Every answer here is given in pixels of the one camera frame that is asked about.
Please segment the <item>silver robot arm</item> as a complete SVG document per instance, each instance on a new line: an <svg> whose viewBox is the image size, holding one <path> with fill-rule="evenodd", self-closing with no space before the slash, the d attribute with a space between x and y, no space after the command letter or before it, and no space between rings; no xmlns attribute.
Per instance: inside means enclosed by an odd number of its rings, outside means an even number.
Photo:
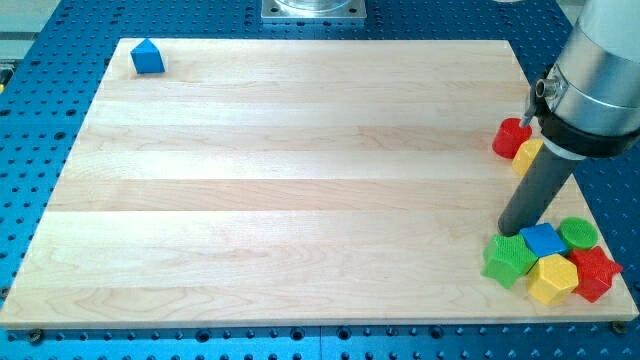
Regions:
<svg viewBox="0 0 640 360"><path fill-rule="evenodd" d="M579 161L639 141L639 0L585 3L561 54L531 86L523 122L544 145Z"/></svg>

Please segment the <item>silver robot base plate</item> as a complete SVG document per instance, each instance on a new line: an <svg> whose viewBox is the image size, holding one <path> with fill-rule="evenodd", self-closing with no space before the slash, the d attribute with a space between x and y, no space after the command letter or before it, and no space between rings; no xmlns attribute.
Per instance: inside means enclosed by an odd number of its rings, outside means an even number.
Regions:
<svg viewBox="0 0 640 360"><path fill-rule="evenodd" d="M364 20L365 0L262 0L261 18L266 20Z"/></svg>

